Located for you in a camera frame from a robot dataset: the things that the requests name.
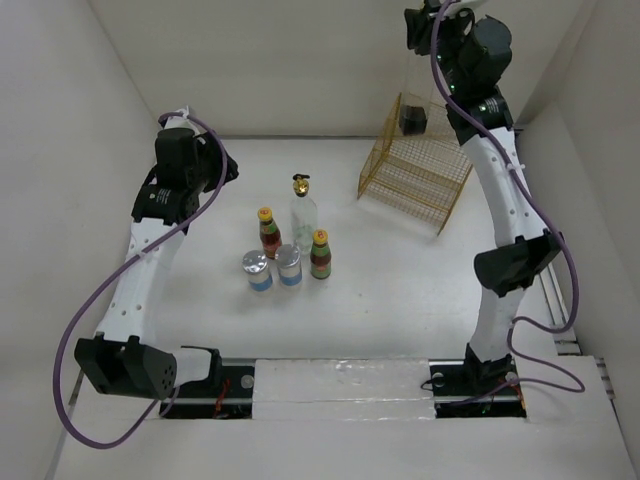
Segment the glass oil bottle dark liquid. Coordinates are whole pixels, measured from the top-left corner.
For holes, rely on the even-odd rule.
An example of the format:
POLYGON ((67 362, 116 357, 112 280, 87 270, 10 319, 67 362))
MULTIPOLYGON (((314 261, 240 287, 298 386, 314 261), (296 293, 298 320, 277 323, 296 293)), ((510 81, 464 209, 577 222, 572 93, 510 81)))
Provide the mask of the glass oil bottle dark liquid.
POLYGON ((420 136, 425 133, 432 91, 430 58, 409 50, 398 120, 403 136, 420 136))

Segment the clear glass oil bottle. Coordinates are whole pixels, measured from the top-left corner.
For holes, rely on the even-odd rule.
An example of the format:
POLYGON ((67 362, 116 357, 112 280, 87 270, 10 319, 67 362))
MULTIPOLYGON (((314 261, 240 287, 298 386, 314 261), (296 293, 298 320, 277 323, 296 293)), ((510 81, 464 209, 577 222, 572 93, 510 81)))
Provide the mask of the clear glass oil bottle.
POLYGON ((310 176, 306 174, 293 175, 295 197, 290 203, 293 240, 303 256, 311 253, 318 221, 317 205, 309 194, 309 179, 310 176))

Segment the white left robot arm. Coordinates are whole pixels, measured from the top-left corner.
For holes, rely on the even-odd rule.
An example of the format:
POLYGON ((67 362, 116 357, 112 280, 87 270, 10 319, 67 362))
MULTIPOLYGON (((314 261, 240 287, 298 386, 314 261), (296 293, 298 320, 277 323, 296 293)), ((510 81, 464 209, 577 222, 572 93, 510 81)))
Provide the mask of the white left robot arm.
POLYGON ((234 180, 235 161, 190 119, 163 120, 156 163, 132 209, 128 268, 91 339, 80 339, 74 358, 101 394, 165 400, 189 384, 201 396, 222 387, 217 350, 156 345, 156 310, 174 257, 200 209, 200 196, 234 180))

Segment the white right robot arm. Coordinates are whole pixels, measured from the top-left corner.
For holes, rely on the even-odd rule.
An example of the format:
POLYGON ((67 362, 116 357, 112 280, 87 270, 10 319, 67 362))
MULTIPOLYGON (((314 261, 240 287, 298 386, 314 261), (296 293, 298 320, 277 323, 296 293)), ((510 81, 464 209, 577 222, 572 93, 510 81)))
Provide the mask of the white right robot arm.
POLYGON ((407 48, 432 61, 447 118, 478 175, 494 229, 494 248, 474 259, 482 296, 465 358, 431 367, 434 396, 448 406, 480 402, 514 384, 509 334, 527 289, 561 250, 526 198, 513 120, 498 87, 512 59, 511 32, 493 17, 477 19, 477 5, 425 1, 404 11, 407 48))

